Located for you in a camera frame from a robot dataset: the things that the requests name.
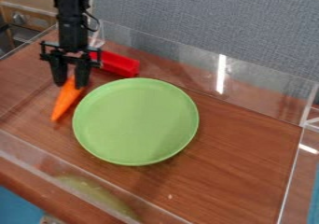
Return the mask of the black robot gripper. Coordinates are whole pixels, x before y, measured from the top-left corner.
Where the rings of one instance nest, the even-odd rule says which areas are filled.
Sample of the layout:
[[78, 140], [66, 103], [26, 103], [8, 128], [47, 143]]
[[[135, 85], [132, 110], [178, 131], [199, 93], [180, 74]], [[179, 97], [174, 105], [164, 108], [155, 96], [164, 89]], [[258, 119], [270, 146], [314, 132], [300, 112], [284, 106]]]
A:
[[62, 87], [67, 80], [67, 65], [75, 67], [75, 87], [79, 90], [88, 84], [91, 67], [99, 67], [102, 50], [88, 45], [88, 27], [86, 14], [78, 16], [58, 15], [59, 41], [40, 42], [40, 59], [50, 63], [55, 84]]

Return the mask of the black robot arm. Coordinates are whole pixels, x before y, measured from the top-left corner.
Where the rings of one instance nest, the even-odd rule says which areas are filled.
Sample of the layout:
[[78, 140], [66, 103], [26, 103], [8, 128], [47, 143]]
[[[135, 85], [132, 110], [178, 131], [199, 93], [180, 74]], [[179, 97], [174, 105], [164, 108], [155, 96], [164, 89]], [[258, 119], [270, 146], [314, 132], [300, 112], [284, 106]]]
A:
[[92, 67], [102, 67], [102, 49], [88, 45], [88, 32], [99, 27], [88, 26], [90, 0], [54, 0], [58, 8], [59, 41], [43, 41], [40, 59], [48, 61], [55, 84], [62, 87], [67, 80], [68, 65], [75, 65], [75, 88], [88, 84]]

